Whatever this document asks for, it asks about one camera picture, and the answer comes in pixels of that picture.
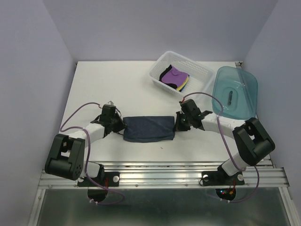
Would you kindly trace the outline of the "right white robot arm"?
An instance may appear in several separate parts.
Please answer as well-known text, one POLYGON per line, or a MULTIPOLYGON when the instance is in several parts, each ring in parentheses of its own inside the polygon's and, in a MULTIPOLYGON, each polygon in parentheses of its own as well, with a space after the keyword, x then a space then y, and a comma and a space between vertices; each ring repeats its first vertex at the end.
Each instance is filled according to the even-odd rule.
POLYGON ((219 133, 222 140, 235 140, 238 153, 230 155, 216 171, 202 173, 203 186, 227 185, 237 179, 237 174, 248 166, 255 166, 275 149, 275 143, 257 118, 235 120, 232 124, 221 122, 219 115, 202 112, 192 99, 180 102, 176 113, 175 131, 188 131, 192 127, 219 133))

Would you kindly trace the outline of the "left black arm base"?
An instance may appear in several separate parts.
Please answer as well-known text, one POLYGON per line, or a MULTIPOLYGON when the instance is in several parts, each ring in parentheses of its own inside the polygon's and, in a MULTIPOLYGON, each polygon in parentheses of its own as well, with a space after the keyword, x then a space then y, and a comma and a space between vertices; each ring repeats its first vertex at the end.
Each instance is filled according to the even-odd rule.
POLYGON ((118 171, 102 171, 95 178, 78 179, 77 186, 87 188, 87 197, 90 202, 96 205, 112 205, 124 200, 124 194, 116 190, 119 187, 119 181, 120 173, 118 171), (120 195, 121 200, 105 201, 112 194, 120 195))

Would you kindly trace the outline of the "purple and grey towel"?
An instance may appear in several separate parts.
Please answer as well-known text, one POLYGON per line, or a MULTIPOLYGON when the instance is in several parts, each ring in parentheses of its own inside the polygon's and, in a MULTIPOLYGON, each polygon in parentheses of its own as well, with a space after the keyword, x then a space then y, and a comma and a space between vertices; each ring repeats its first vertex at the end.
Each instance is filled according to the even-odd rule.
POLYGON ((176 90, 183 84, 188 75, 188 73, 181 72, 174 66, 169 65, 169 67, 161 73, 159 81, 176 90))

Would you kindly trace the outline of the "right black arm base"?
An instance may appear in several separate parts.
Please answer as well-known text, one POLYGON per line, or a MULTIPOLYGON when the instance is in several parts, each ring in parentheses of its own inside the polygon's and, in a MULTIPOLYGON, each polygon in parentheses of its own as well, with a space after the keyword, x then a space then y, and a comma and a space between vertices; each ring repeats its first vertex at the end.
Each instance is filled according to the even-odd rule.
POLYGON ((203 171, 199 180, 200 186, 216 186, 217 196, 228 202, 234 201, 236 197, 236 186, 245 184, 242 172, 237 172, 229 176, 222 167, 218 167, 216 171, 203 171))

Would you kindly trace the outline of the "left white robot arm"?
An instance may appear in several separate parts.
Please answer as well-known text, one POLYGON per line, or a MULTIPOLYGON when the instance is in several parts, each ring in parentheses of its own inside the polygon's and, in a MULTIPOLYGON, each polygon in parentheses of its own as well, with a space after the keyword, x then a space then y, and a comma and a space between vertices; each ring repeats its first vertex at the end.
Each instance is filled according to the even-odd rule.
POLYGON ((126 128, 116 106, 105 104, 101 110, 85 128, 73 126, 78 131, 54 137, 44 167, 47 174, 77 181, 79 187, 119 186, 119 172, 105 172, 102 164, 84 159, 93 142, 126 128))

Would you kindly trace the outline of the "dark grey towel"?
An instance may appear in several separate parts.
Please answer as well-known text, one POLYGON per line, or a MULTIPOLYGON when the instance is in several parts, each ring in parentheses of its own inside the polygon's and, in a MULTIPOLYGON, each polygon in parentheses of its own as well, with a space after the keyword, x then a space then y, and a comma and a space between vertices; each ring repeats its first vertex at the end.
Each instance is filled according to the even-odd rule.
POLYGON ((123 118, 126 128, 123 139, 132 143, 152 143, 173 140, 173 116, 133 116, 123 118))

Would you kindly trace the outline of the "yellow and grey towel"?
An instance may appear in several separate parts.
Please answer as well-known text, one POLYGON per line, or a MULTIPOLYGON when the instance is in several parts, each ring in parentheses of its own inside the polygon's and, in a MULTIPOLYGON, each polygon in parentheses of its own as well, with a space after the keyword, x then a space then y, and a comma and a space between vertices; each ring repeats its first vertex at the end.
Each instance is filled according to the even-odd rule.
POLYGON ((181 92, 184 89, 184 87, 186 86, 186 84, 188 83, 189 78, 190 78, 190 76, 188 75, 186 80, 183 82, 183 84, 181 86, 179 86, 176 90, 181 92))

